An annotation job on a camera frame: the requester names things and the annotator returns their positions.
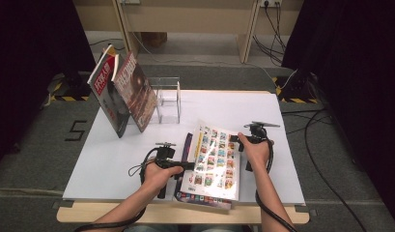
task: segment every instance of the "red magazine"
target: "red magazine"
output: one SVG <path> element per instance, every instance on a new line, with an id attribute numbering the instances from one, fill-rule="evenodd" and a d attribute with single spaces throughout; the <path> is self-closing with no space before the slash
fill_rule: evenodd
<path id="1" fill-rule="evenodd" d="M 122 96 L 120 96 L 112 82 L 113 74 L 120 68 L 119 63 L 116 63 L 116 56 L 113 45 L 108 46 L 92 71 L 88 84 L 113 129 L 119 137 L 122 137 L 125 133 L 130 113 Z"/>

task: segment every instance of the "finger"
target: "finger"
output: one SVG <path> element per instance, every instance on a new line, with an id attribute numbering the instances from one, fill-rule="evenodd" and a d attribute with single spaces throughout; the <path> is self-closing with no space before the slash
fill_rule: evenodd
<path id="1" fill-rule="evenodd" d="M 247 143 L 249 143 L 247 137 L 245 137 L 245 135 L 242 134 L 241 132 L 239 132 L 239 140 L 241 141 L 241 143 L 243 145 L 246 145 Z"/>
<path id="2" fill-rule="evenodd" d="M 181 166 L 170 167 L 170 168 L 167 168 L 167 170 L 169 171 L 170 176 L 180 174 L 183 172 L 183 168 Z"/>

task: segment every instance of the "magazine cover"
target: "magazine cover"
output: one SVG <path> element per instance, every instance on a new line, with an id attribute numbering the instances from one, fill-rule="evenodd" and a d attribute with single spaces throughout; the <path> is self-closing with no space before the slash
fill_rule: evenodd
<path id="1" fill-rule="evenodd" d="M 123 97 L 137 127 L 143 132 L 153 116 L 157 97 L 132 52 L 127 55 L 112 81 Z"/>
<path id="2" fill-rule="evenodd" d="M 189 133 L 185 139 L 182 161 L 187 161 L 188 151 L 191 145 L 192 134 Z M 197 195 L 193 193 L 187 193 L 180 191 L 183 182 L 183 173 L 179 175 L 179 179 L 176 183 L 176 188 L 174 190 L 174 199 L 188 204 L 200 205 L 200 206 L 210 206 L 224 210 L 231 210 L 232 201 L 223 198 L 217 198 L 212 196 Z"/>
<path id="3" fill-rule="evenodd" d="M 112 82 L 112 76 L 120 68 L 116 63 L 116 52 L 113 45 L 108 46 L 100 56 L 98 64 L 89 77 L 88 84 L 98 99 L 100 107 L 109 119 L 110 124 L 119 137 L 125 133 L 130 116 L 128 108 Z"/>
<path id="4" fill-rule="evenodd" d="M 181 191 L 197 195 L 239 200 L 239 144 L 230 141 L 233 131 L 199 123 L 193 135 L 188 161 L 194 170 L 186 170 Z"/>

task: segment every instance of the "black curtain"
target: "black curtain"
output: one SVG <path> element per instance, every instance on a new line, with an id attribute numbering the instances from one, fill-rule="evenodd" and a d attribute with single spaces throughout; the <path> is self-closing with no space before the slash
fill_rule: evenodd
<path id="1" fill-rule="evenodd" d="M 0 159 L 21 138 L 58 73 L 95 60 L 71 0 L 0 0 Z"/>
<path id="2" fill-rule="evenodd" d="M 395 219 L 395 0 L 305 0 L 282 66 L 318 76 L 353 157 Z"/>

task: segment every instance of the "person's left hand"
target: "person's left hand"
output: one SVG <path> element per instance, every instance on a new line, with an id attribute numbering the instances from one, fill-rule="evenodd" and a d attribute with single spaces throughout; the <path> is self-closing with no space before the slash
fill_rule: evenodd
<path id="1" fill-rule="evenodd" d="M 151 162 L 146 167 L 143 187 L 150 189 L 155 195 L 158 195 L 160 190 L 166 186 L 170 177 L 182 172 L 183 168 L 180 166 L 163 169 L 154 162 Z"/>

